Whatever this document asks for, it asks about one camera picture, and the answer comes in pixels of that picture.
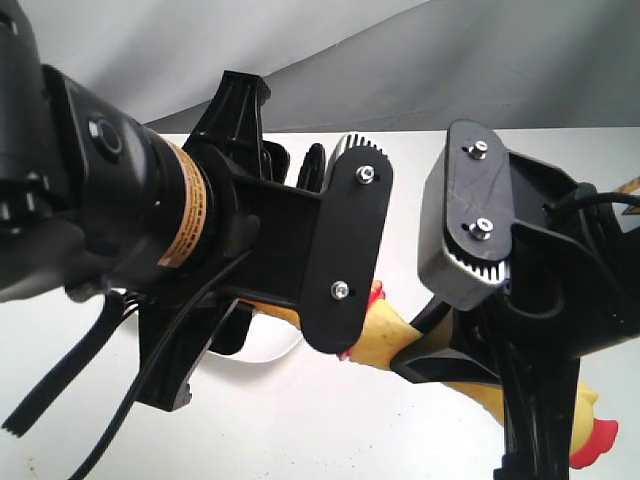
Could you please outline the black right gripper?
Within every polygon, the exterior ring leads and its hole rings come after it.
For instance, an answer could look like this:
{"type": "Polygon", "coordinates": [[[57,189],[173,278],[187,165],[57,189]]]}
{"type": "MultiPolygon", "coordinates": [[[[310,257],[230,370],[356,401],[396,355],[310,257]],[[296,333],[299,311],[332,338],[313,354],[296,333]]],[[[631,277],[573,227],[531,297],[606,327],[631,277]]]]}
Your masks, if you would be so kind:
{"type": "Polygon", "coordinates": [[[507,150],[515,220],[508,278],[479,306],[437,296],[411,320],[449,341],[415,341],[392,370],[414,383],[464,382],[502,393],[498,479],[565,479],[581,359],[639,334],[639,193],[600,192],[507,150]]]}

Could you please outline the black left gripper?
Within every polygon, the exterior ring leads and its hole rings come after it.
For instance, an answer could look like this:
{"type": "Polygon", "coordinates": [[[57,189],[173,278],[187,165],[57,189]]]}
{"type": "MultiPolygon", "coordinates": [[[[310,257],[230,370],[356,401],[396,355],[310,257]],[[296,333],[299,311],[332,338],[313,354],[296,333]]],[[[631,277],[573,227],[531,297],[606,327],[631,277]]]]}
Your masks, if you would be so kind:
{"type": "MultiPolygon", "coordinates": [[[[253,306],[219,291],[215,279],[247,252],[260,228],[238,182],[281,184],[289,155],[262,138],[261,108],[270,97],[262,77],[225,71],[183,148],[203,173],[208,195],[205,229],[186,270],[160,284],[138,311],[140,368],[147,376],[138,402],[172,412],[191,400],[190,377],[207,353],[231,356],[245,344],[253,306]]],[[[296,187],[319,193],[326,170],[324,147],[306,152],[296,187]]]]}

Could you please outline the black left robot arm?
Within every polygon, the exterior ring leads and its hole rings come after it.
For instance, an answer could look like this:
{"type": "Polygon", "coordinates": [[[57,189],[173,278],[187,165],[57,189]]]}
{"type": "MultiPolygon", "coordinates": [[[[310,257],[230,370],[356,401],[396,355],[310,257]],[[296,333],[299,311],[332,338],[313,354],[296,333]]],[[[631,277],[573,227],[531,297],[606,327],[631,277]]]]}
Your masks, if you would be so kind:
{"type": "Polygon", "coordinates": [[[145,327],[124,408],[180,407],[188,370],[238,300],[289,308],[313,346],[332,347],[308,292],[323,198],[285,185],[288,155],[262,137],[269,97],[261,77],[226,72],[176,146],[42,63],[24,10],[2,3],[1,298],[104,298],[7,431],[23,435],[132,307],[145,327]]]}

